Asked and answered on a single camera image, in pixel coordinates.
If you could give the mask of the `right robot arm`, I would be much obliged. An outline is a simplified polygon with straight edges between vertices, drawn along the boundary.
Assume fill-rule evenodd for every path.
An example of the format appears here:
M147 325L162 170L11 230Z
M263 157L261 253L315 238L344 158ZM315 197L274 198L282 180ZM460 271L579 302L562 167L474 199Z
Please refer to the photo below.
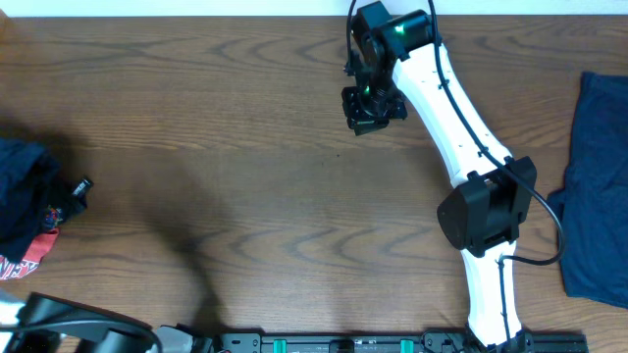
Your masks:
M445 164L451 193L437 218L460 251L470 297L469 341L483 352L519 352L525 334L516 313L512 265L530 193L510 178L536 180L529 158L513 159L490 132L453 72L434 17L423 10L394 17L380 1L351 6L347 62L355 79L341 92L357 135L404 120L412 106Z

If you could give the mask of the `dark blue shorts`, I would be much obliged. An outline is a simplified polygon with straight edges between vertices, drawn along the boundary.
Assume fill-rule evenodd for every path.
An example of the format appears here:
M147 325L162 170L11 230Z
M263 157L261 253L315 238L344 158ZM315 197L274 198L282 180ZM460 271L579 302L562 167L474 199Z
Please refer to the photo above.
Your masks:
M60 165L42 144L1 139L1 256L19 263L41 233Z

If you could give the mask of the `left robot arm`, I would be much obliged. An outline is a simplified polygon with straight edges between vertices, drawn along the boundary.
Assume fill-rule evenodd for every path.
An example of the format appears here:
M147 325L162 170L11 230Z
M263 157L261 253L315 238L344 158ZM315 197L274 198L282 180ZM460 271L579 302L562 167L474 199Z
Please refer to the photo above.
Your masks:
M151 326L133 318L33 293L28 300L1 292L1 351L56 352L76 338L82 353L216 353L214 337L183 326Z

